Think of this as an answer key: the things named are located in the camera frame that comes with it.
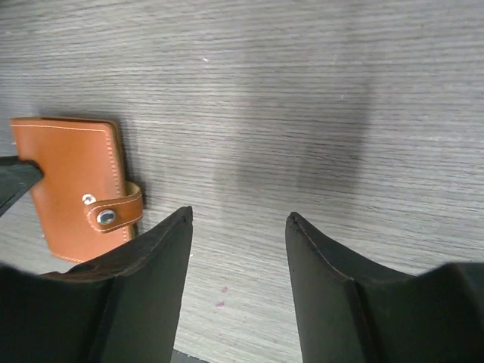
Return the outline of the brown leather card holder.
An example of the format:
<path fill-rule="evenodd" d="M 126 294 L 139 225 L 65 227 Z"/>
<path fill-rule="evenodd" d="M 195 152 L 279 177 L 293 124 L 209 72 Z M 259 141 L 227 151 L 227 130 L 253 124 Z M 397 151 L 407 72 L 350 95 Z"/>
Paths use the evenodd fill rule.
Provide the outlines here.
<path fill-rule="evenodd" d="M 53 255 L 85 262 L 134 238 L 143 196 L 126 178 L 116 122 L 21 117 L 11 129 L 18 157 L 42 170 L 30 193 Z"/>

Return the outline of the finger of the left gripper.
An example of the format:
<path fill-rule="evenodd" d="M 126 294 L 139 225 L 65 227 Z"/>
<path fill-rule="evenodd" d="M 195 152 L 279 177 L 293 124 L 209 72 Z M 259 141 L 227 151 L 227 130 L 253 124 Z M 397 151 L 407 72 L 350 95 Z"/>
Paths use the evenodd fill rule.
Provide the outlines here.
<path fill-rule="evenodd" d="M 18 156 L 1 157 L 0 216 L 43 177 L 42 170 L 32 161 L 20 160 Z"/>

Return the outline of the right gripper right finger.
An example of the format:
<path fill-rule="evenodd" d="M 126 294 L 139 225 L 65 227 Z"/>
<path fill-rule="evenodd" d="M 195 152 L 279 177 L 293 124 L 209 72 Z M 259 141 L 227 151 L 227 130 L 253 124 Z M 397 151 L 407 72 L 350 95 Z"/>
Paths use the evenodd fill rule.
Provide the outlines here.
<path fill-rule="evenodd" d="M 378 264 L 299 213 L 285 241 L 305 362 L 481 362 L 483 266 L 421 275 Z"/>

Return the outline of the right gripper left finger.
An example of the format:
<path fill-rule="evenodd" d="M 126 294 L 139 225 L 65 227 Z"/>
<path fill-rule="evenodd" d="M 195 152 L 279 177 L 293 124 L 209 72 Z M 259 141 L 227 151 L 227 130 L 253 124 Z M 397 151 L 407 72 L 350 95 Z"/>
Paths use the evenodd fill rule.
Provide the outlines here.
<path fill-rule="evenodd" d="M 3 362 L 168 362 L 193 235 L 193 211 L 64 273 L 1 266 Z"/>

